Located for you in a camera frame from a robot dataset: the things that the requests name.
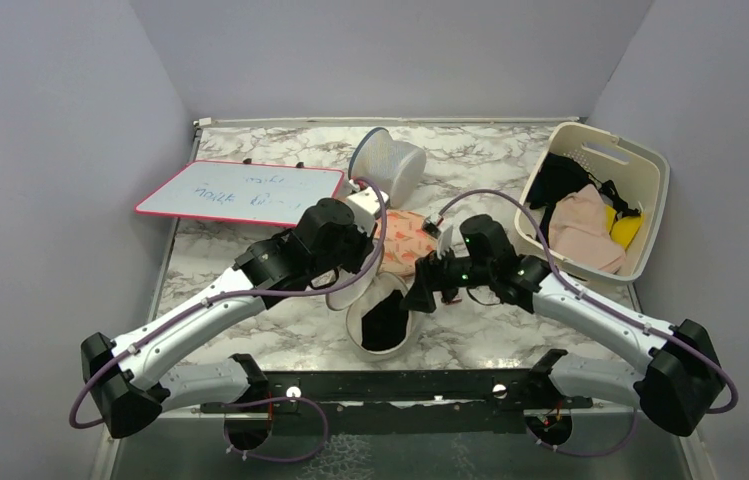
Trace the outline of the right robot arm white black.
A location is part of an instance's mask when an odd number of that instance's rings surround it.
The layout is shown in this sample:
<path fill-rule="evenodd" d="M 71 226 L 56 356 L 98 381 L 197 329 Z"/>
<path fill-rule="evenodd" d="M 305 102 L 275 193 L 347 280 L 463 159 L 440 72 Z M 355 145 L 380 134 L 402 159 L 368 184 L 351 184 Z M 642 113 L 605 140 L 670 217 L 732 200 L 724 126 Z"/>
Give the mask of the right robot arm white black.
<path fill-rule="evenodd" d="M 694 432 L 726 386 L 704 327 L 641 315 L 576 284 L 544 259 L 518 254 L 502 225 L 486 214 L 463 221 L 459 232 L 466 255 L 446 249 L 418 259 L 402 309 L 431 314 L 460 290 L 486 287 L 500 303 L 561 322 L 618 357 L 606 361 L 550 351 L 528 374 L 526 390 L 535 404 L 608 400 L 639 409 L 676 436 Z"/>

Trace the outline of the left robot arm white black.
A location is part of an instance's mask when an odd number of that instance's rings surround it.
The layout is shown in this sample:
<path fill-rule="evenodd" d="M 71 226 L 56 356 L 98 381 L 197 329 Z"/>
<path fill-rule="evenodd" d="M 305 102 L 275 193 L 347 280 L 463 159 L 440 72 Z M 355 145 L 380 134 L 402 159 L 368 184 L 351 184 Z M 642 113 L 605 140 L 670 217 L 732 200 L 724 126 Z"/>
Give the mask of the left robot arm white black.
<path fill-rule="evenodd" d="M 163 317 L 114 339 L 101 332 L 88 336 L 80 345 L 84 386 L 69 410 L 69 425 L 105 425 L 120 439 L 188 406 L 256 408 L 265 379 L 251 357 L 236 354 L 204 366 L 181 360 L 286 298 L 332 294 L 360 281 L 378 258 L 375 228 L 372 214 L 323 198 L 296 226 L 252 244 L 208 287 Z M 328 272 L 336 283 L 311 289 Z"/>

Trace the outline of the black bra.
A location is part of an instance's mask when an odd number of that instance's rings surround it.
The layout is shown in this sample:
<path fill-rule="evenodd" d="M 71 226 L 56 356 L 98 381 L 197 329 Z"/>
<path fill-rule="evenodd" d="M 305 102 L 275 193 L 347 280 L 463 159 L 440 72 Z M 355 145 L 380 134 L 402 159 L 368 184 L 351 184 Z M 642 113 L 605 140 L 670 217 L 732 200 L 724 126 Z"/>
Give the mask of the black bra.
<path fill-rule="evenodd" d="M 393 290 L 361 317 L 363 349 L 385 352 L 397 348 L 405 341 L 409 313 L 400 308 L 403 298 L 400 290 Z"/>

